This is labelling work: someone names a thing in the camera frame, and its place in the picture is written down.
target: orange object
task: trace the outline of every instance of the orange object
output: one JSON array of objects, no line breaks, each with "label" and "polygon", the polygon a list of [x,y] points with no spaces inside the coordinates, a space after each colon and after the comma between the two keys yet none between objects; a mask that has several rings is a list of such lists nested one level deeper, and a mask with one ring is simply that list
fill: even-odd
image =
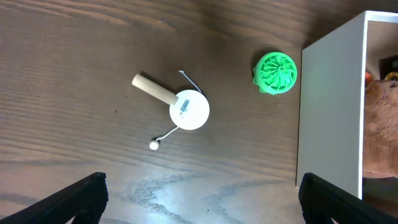
[{"label": "orange object", "polygon": [[369,72],[365,72],[365,86],[373,80],[373,76]]}]

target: green cap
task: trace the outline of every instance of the green cap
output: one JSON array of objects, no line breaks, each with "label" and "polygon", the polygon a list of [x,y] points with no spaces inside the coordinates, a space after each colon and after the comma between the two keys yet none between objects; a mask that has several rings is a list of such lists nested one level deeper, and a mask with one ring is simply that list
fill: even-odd
[{"label": "green cap", "polygon": [[294,61],[280,52],[266,54],[254,67],[253,82],[259,86],[261,93],[285,93],[293,87],[296,79]]}]

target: brown plush toy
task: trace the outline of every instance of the brown plush toy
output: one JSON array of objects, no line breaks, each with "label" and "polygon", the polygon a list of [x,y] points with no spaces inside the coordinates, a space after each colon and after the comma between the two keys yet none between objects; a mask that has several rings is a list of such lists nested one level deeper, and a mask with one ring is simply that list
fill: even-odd
[{"label": "brown plush toy", "polygon": [[398,177],[398,83],[371,82],[365,90],[363,177]]}]

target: barcode sticker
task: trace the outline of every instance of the barcode sticker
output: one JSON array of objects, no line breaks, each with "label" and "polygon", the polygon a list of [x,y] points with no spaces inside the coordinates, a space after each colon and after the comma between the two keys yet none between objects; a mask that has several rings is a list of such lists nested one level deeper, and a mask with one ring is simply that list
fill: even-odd
[{"label": "barcode sticker", "polygon": [[182,105],[182,107],[181,107],[180,110],[181,110],[182,112],[186,112],[188,104],[189,104],[189,100],[185,100],[185,101],[184,101],[184,104]]}]

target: wooden handle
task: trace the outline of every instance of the wooden handle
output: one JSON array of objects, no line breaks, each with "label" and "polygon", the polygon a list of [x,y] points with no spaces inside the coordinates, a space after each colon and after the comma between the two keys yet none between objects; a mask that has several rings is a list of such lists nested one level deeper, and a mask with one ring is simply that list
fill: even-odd
[{"label": "wooden handle", "polygon": [[178,96],[176,96],[174,93],[166,90],[147,78],[144,78],[142,75],[137,74],[132,80],[131,84],[142,91],[162,100],[168,105],[175,105],[178,100]]}]

